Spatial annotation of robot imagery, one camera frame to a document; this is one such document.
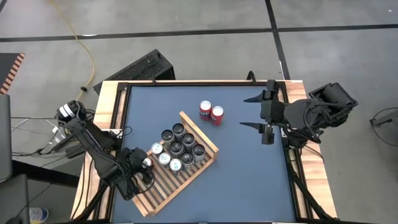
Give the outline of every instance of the slatted wooden tray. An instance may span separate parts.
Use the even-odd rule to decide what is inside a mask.
[[[190,170],[180,171],[173,174],[168,169],[164,169],[158,162],[155,155],[150,150],[148,157],[154,162],[155,183],[150,190],[143,194],[136,195],[132,201],[143,216],[155,215],[164,208],[175,196],[178,195],[188,184],[190,184],[199,174],[201,174],[210,164],[214,162],[218,155],[218,148],[203,134],[198,126],[183,112],[180,112],[181,123],[186,132],[194,135],[197,143],[206,149],[204,160],[196,162]]]

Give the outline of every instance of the black can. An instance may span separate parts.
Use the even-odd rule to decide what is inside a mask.
[[[185,134],[184,125],[177,123],[173,125],[173,133],[177,141],[181,141],[182,136]]]
[[[178,141],[170,145],[170,153],[174,158],[179,158],[184,153],[184,145]]]
[[[201,144],[197,144],[192,148],[192,154],[195,162],[200,162],[205,157],[206,149]]]
[[[192,152],[192,147],[195,143],[195,137],[191,133],[184,134],[182,136],[182,144],[184,145],[185,151]]]
[[[189,170],[191,169],[191,166],[193,164],[193,155],[191,152],[184,152],[181,156],[181,162],[182,166],[184,167],[184,170]]]
[[[164,130],[162,132],[162,139],[164,142],[164,145],[170,149],[170,145],[172,142],[174,142],[174,133],[171,130]]]

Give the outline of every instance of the silver can lid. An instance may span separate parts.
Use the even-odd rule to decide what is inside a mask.
[[[220,107],[220,106],[215,106],[213,108],[213,114],[216,115],[216,116],[221,116],[221,115],[224,114],[224,109],[222,107]]]
[[[170,169],[173,171],[178,171],[181,169],[182,163],[179,159],[172,159],[170,161]]]
[[[171,157],[167,152],[163,152],[160,156],[159,156],[159,162],[162,165],[166,165],[170,162]]]
[[[152,161],[149,158],[145,158],[142,163],[145,164],[148,167],[150,167],[152,165]]]
[[[208,110],[211,108],[211,103],[207,100],[203,100],[202,102],[200,102],[200,108],[202,110]]]
[[[158,155],[163,151],[163,146],[160,143],[154,143],[150,149],[154,154]]]

